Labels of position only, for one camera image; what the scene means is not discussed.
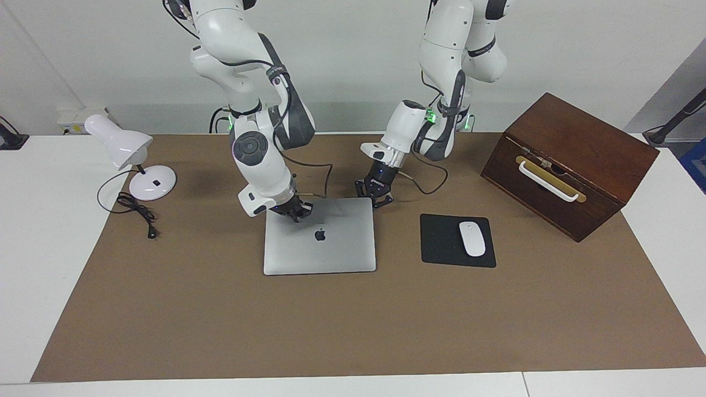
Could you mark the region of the white wall power strip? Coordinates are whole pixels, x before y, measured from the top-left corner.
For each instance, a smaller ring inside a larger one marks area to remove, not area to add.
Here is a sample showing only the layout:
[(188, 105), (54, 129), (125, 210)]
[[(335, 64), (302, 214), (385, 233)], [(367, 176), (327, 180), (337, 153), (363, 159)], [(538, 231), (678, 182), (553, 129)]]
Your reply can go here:
[(89, 116), (101, 115), (106, 116), (109, 120), (113, 120), (108, 108), (84, 108), (80, 110), (61, 110), (60, 117), (57, 120), (60, 134), (62, 135), (86, 135), (85, 121)]

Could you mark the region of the black clamp mount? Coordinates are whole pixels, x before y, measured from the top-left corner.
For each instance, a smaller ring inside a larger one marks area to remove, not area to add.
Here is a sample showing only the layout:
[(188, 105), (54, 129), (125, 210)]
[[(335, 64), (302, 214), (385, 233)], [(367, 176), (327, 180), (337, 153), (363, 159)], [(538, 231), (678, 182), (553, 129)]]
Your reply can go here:
[(20, 133), (7, 118), (0, 115), (0, 151), (20, 150), (29, 138), (28, 134)]

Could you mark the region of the white desk lamp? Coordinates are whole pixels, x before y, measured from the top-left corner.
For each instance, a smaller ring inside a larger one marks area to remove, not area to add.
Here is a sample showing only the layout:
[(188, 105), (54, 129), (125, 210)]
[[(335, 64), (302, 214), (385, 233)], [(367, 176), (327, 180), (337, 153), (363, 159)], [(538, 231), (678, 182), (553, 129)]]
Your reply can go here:
[(129, 184), (129, 193), (140, 201), (160, 199), (174, 189), (177, 175), (165, 165), (143, 167), (148, 158), (148, 147), (152, 136), (123, 129), (103, 115), (91, 115), (85, 121), (86, 131), (106, 146), (109, 158), (117, 169), (127, 166), (137, 168)]

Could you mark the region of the black tripod stand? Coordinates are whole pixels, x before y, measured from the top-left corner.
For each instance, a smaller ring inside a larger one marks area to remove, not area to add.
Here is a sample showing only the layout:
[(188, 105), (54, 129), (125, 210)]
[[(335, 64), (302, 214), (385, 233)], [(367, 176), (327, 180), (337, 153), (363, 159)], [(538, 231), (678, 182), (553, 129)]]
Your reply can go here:
[(646, 142), (650, 145), (661, 145), (666, 140), (671, 131), (690, 116), (695, 115), (706, 106), (706, 87), (692, 98), (678, 113), (676, 113), (667, 123), (653, 127), (642, 133)]

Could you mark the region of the white computer mouse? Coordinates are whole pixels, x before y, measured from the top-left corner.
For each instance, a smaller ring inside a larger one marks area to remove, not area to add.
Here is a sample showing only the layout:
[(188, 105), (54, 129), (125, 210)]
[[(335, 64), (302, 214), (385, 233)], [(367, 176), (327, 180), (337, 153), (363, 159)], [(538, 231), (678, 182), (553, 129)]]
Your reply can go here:
[(486, 254), (486, 242), (480, 225), (475, 221), (459, 223), (462, 245), (468, 256), (479, 258)]

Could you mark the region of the silver grey laptop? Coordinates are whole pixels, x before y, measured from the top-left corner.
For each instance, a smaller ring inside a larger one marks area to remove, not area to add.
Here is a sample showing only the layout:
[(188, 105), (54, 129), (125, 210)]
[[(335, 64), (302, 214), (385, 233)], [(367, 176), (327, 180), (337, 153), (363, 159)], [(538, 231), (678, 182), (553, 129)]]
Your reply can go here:
[(310, 216), (298, 223), (266, 214), (265, 275), (366, 273), (376, 267), (370, 198), (315, 200)]

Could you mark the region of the black mouse pad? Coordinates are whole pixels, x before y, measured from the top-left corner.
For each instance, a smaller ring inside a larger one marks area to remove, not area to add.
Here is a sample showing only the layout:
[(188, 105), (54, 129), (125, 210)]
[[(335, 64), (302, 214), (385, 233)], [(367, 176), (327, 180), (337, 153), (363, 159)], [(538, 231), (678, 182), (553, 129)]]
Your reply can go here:
[[(475, 221), (483, 231), (486, 252), (473, 258), (462, 245), (459, 223)], [(475, 268), (496, 268), (491, 226), (487, 218), (457, 217), (446, 214), (421, 214), (421, 258), (425, 263), (456, 265)]]

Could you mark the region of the brown table mat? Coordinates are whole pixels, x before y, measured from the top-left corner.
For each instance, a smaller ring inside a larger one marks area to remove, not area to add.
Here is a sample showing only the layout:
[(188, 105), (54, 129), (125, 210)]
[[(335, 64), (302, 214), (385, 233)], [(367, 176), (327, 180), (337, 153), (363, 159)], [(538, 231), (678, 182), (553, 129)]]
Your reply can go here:
[[(227, 136), (156, 136), (161, 236), (109, 216), (32, 380), (706, 367), (626, 220), (572, 241), (480, 176), (498, 140), (459, 136), (436, 195), (397, 181), (373, 273), (265, 276)], [(487, 218), (496, 268), (423, 262), (421, 214)]]

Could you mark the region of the dark brown wooden box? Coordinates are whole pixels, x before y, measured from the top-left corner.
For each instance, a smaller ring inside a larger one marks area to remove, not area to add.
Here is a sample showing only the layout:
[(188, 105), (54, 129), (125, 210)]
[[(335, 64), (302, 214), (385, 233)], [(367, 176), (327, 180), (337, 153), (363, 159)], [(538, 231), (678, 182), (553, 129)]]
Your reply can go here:
[[(618, 213), (658, 156), (634, 138), (545, 93), (502, 133), (481, 175), (580, 242)], [(518, 164), (568, 195), (565, 202), (521, 174)]]

